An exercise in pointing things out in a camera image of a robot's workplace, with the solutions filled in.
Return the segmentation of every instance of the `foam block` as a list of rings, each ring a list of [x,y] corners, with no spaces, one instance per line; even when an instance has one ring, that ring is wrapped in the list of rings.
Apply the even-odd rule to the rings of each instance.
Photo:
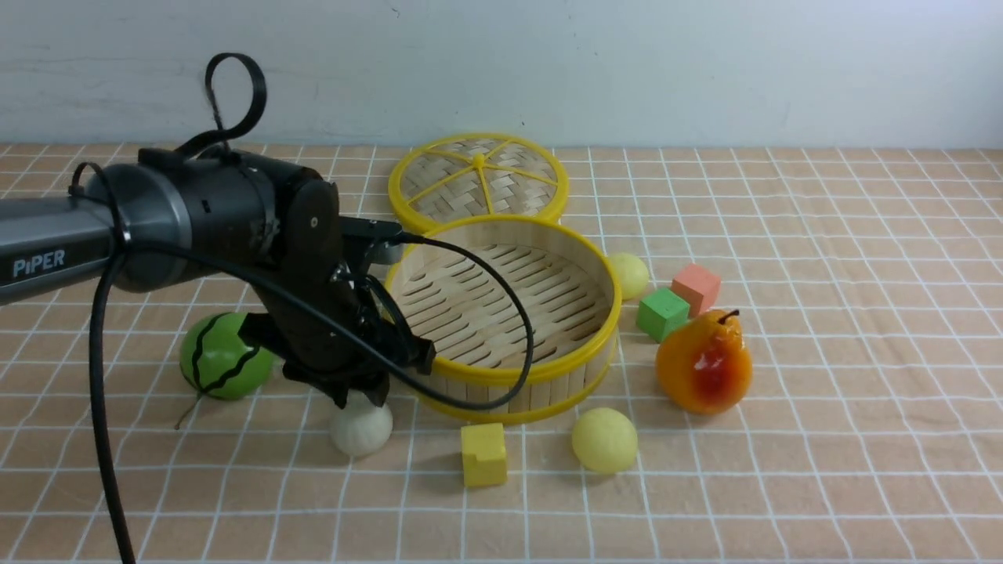
[[[497,486],[509,479],[509,459],[501,424],[470,425],[459,430],[463,485]]]
[[[689,320],[689,303],[668,288],[660,288],[641,300],[637,310],[637,326],[657,342]]]
[[[689,316],[710,309],[721,291],[721,279],[698,264],[690,264],[672,279],[672,291],[689,304]]]

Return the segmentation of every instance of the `green cube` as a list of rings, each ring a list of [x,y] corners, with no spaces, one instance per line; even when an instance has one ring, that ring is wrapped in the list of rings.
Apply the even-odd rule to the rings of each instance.
[[[641,300],[637,326],[661,343],[689,320],[689,303],[668,288],[660,288]]]

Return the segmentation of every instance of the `black strap loop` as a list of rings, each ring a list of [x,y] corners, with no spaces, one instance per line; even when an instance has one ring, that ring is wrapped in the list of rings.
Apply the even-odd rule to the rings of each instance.
[[[90,169],[94,172],[94,176],[101,183],[104,188],[104,198],[101,200],[92,196],[88,196],[83,193],[83,187],[80,185],[80,177],[83,175],[83,171]],[[69,194],[77,198],[83,198],[85,200],[90,200],[91,202],[98,202],[108,207],[111,212],[112,229],[114,230],[115,243],[118,244],[120,249],[125,249],[128,244],[132,241],[132,236],[128,231],[128,226],[125,225],[125,219],[122,217],[121,208],[118,207],[118,202],[115,200],[115,194],[111,192],[111,183],[108,182],[107,175],[104,174],[104,170],[101,169],[96,163],[83,162],[76,166],[76,170],[73,171],[73,179],[70,181]]]
[[[216,72],[216,67],[228,58],[235,58],[241,61],[244,64],[244,68],[247,69],[248,74],[251,75],[252,97],[251,107],[248,108],[244,119],[237,125],[226,129],[223,126],[223,117],[220,114],[220,106],[216,100],[216,92],[213,90],[213,74]],[[213,57],[206,67],[205,87],[206,96],[209,97],[209,103],[213,106],[213,118],[216,120],[217,128],[199,133],[175,150],[175,153],[185,159],[196,157],[203,151],[219,143],[222,143],[226,152],[230,153],[228,142],[251,132],[255,125],[258,124],[261,116],[265,114],[265,104],[268,101],[265,73],[253,58],[243,53],[220,53]]]

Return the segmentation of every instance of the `beige table surface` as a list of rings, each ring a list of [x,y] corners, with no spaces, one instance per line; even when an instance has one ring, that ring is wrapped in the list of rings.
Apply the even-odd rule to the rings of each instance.
[[[76,162],[135,149],[0,144],[0,192],[61,196]],[[328,173],[345,213],[392,218],[406,149],[260,149]],[[723,277],[756,364],[737,408],[673,407],[632,304],[580,408],[635,421],[636,467],[583,473],[569,412],[509,429],[509,483],[464,492],[460,424],[399,386],[395,432],[363,460],[330,446],[330,401],[281,378],[175,431],[193,399],[184,330],[255,297],[226,278],[116,292],[107,406],[140,559],[1003,559],[1003,152],[556,155],[573,178],[565,225],[646,258],[660,285],[693,260]],[[92,288],[0,310],[0,560],[115,559],[86,395]]]

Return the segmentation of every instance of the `yellow cube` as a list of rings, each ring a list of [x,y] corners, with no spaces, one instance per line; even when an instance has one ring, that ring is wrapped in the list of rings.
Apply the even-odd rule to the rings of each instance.
[[[501,424],[466,426],[459,430],[463,457],[463,485],[497,486],[509,479],[509,460]]]

